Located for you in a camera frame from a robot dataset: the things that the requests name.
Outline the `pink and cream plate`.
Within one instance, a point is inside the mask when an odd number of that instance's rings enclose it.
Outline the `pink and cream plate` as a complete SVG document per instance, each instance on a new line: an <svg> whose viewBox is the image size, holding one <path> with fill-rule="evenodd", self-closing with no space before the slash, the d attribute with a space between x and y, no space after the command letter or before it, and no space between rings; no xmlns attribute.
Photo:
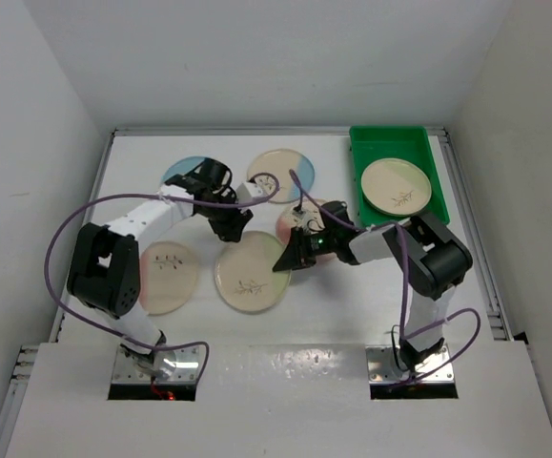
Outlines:
<svg viewBox="0 0 552 458"><path fill-rule="evenodd" d="M291 217L291 210L294 206L297 206L297 202L290 203L287 205L284 210L280 213L279 217L276 220L276 237L279 239L281 245L282 245L282 251L286 248L286 245L288 244L289 237L291 234L292 228L300 228L295 227L294 222ZM304 199L302 202L302 205L305 207L314 207L314 203L311 201ZM307 233L303 230L304 235L313 235L316 233Z"/></svg>

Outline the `green cream plate with sprig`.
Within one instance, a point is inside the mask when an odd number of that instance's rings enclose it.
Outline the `green cream plate with sprig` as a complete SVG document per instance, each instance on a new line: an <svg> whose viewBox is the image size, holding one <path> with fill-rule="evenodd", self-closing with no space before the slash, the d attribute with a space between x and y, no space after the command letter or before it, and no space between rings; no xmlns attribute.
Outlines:
<svg viewBox="0 0 552 458"><path fill-rule="evenodd" d="M274 235L247 231L240 242L226 243L215 261L215 286L234 310L259 314L278 304L290 284L292 271L274 272L284 251Z"/></svg>

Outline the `blue and cream plate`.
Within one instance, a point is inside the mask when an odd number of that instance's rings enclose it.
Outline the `blue and cream plate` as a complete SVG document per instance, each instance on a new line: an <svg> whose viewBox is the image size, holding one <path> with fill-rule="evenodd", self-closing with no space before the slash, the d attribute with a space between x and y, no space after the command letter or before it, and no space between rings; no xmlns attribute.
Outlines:
<svg viewBox="0 0 552 458"><path fill-rule="evenodd" d="M299 189L291 179L291 170L296 173L301 187L310 191L316 179L314 165L308 157L292 149L275 149L257 156L247 169L247 177L253 178L268 195L276 188L276 178L279 190L270 202L291 203L300 197Z"/></svg>

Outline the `green and cream plate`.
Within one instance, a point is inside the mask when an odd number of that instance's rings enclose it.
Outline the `green and cream plate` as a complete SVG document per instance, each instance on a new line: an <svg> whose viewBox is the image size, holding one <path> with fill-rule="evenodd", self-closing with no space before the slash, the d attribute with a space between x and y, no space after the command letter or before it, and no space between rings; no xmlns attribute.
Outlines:
<svg viewBox="0 0 552 458"><path fill-rule="evenodd" d="M364 199L393 217L408 217L423 210L432 197L429 177L416 165L399 158L369 164L360 177Z"/></svg>

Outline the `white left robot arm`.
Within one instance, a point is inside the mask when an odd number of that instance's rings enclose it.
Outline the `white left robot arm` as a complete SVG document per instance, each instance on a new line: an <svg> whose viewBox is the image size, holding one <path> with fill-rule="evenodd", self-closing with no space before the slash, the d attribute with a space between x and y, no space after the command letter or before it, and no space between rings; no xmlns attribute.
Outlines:
<svg viewBox="0 0 552 458"><path fill-rule="evenodd" d="M264 193L253 183L220 193L163 185L126 215L103 225L85 224L77 235L67 289L105 321L137 369L157 380L176 370L176 351L140 304L140 258L179 222L203 216L222 241L238 242L253 217L248 209Z"/></svg>

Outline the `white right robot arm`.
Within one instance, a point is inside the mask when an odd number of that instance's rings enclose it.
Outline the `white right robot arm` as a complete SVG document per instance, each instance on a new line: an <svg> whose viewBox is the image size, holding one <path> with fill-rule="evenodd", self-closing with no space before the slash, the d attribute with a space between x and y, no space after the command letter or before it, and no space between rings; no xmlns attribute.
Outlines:
<svg viewBox="0 0 552 458"><path fill-rule="evenodd" d="M307 269L327 254L353 266L395 260L403 273L404 294L398 361L406 370L415 369L444 344L442 326L453 291L473 265L470 251L428 210L401 225L364 230L352 224L343 201L328 201L318 211L323 229L309 233L293 228L272 270Z"/></svg>

